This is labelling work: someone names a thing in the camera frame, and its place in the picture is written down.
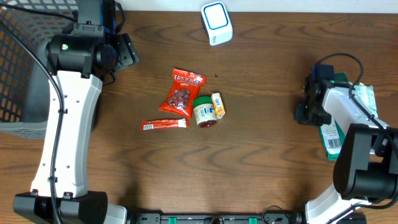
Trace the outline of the green 3M product package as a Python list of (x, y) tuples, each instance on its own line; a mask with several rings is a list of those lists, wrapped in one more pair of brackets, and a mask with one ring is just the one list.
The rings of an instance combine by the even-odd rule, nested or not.
[(337, 160), (345, 140), (344, 132), (333, 118), (331, 118), (330, 124), (320, 126), (319, 132), (327, 159), (329, 161)]

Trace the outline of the teal tissue packet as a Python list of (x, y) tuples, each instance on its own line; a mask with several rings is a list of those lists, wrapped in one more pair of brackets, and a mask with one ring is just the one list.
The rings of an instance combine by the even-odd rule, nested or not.
[(354, 86), (353, 93), (355, 98), (370, 112), (370, 114), (378, 118), (373, 86), (367, 86), (360, 82), (359, 85)]

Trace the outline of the red snack bag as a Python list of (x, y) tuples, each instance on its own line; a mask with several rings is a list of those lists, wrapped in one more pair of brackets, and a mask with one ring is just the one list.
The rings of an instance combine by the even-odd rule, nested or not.
[(206, 76), (175, 68), (172, 78), (174, 81), (172, 87), (159, 109), (190, 119), (193, 113), (193, 101), (206, 83)]

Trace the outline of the red stick packet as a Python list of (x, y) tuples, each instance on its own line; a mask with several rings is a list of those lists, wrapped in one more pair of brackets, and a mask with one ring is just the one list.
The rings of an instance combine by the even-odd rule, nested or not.
[(141, 128), (143, 131), (153, 129), (169, 129), (169, 128), (189, 128), (189, 122), (186, 118), (181, 119), (156, 119), (143, 121)]

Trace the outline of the small orange packet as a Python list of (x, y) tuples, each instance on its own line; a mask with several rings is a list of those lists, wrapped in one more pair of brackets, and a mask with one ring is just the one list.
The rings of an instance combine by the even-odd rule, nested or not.
[(226, 114), (223, 101), (221, 99), (220, 93), (213, 93), (211, 95), (211, 99), (213, 102), (213, 106), (215, 109), (215, 115), (217, 119), (222, 119), (223, 116)]

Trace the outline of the green-lid seasoning jar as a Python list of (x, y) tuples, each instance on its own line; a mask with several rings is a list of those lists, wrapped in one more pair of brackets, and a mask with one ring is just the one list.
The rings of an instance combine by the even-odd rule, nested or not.
[(208, 128), (217, 123), (214, 105), (210, 96), (201, 96), (193, 101), (193, 113), (197, 126)]

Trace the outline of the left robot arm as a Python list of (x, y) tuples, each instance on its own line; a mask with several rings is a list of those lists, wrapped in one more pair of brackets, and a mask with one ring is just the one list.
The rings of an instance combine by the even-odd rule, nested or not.
[(138, 62), (127, 34), (56, 35), (46, 45), (50, 104), (40, 166), (13, 209), (34, 223), (132, 223), (105, 192), (90, 191), (87, 153), (102, 76)]

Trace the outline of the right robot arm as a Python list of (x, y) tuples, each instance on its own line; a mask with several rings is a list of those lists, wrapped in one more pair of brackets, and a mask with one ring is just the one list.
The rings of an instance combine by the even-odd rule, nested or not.
[(348, 82), (308, 76), (295, 119), (321, 126), (336, 121), (345, 140), (333, 183), (305, 205), (307, 223), (336, 223), (359, 208), (397, 203), (397, 129), (375, 118)]

